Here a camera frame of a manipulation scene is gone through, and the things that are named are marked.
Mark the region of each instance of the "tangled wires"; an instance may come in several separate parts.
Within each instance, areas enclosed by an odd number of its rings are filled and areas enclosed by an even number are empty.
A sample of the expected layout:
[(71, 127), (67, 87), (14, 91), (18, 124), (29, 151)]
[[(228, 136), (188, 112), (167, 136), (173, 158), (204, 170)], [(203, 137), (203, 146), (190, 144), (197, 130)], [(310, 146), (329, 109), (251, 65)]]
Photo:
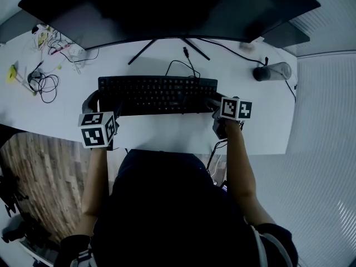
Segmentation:
[[(48, 89), (48, 90), (47, 90), (48, 87), (46, 87), (47, 79), (50, 79), (53, 82), (53, 88), (52, 88), (52, 86), (50, 86), (51, 89)], [(36, 72), (33, 71), (27, 76), (27, 82), (28, 82), (28, 85), (31, 88), (31, 90), (35, 93), (39, 93), (39, 95), (41, 96), (42, 102), (46, 103), (46, 104), (52, 103), (55, 100), (55, 98), (57, 97), (57, 87), (58, 87), (59, 81), (60, 81), (60, 78), (57, 75), (50, 74), (50, 75), (46, 76), (43, 73), (40, 73), (38, 71), (36, 71)], [(55, 92), (55, 96), (53, 97), (53, 99), (51, 99), (50, 101), (45, 101), (43, 99), (43, 94), (49, 93), (52, 91)]]

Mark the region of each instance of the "sleeve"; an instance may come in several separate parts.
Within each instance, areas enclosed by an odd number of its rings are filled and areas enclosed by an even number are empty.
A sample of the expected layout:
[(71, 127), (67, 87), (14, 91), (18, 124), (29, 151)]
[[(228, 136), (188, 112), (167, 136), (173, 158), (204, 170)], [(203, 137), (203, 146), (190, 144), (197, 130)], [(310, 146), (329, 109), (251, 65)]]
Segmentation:
[(70, 267), (78, 253), (88, 249), (90, 237), (87, 235), (72, 235), (60, 243), (60, 252), (53, 267)]
[(255, 227), (263, 244), (268, 266), (296, 267), (298, 252), (293, 244), (291, 233), (275, 224), (262, 224)]

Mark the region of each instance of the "monitor stand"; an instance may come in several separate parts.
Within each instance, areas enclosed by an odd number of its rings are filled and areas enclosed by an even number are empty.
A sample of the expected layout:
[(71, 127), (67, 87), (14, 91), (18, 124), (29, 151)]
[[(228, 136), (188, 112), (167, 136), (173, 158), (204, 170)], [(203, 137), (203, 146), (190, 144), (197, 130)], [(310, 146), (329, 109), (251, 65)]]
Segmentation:
[[(190, 47), (192, 47), (194, 50), (196, 50), (198, 53), (200, 53), (202, 56), (204, 56), (207, 60), (210, 60), (210, 58), (208, 58), (207, 55), (205, 55), (200, 49), (198, 49), (196, 46), (194, 46), (194, 44), (192, 44), (190, 41), (188, 41), (186, 38), (180, 38), (182, 41), (184, 41), (187, 45), (189, 45)], [(135, 55), (133, 57), (132, 60), (130, 60), (128, 62), (128, 65), (130, 65), (131, 63), (133, 63), (135, 61), (136, 58), (138, 58), (140, 56), (141, 53), (143, 53), (146, 49), (148, 49), (155, 41), (157, 41), (158, 39), (153, 39), (152, 41), (150, 41), (142, 50), (140, 50), (140, 52)]]

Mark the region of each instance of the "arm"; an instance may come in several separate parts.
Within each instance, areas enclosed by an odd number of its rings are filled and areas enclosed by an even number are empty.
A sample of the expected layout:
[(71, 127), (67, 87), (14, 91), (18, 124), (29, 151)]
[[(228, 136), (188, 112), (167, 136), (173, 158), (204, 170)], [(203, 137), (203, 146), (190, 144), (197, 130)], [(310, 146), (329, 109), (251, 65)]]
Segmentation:
[(74, 234), (93, 235), (94, 224), (108, 196), (106, 148), (93, 149), (82, 197), (82, 217)]
[(228, 135), (228, 193), (240, 206), (249, 224), (274, 224), (257, 199), (255, 176), (239, 124), (229, 120), (225, 123)]

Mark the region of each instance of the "person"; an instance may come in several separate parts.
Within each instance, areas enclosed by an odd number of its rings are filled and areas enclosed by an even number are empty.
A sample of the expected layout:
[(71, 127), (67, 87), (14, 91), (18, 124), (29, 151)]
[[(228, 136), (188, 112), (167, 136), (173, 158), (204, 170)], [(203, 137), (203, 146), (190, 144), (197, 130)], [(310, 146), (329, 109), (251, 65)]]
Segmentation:
[(238, 123), (226, 121), (225, 131), (227, 192), (194, 155), (131, 150), (109, 197), (106, 149), (93, 149), (81, 221), (61, 241), (55, 267), (70, 266), (87, 249), (98, 267), (214, 261), (297, 266), (291, 233), (256, 197)]

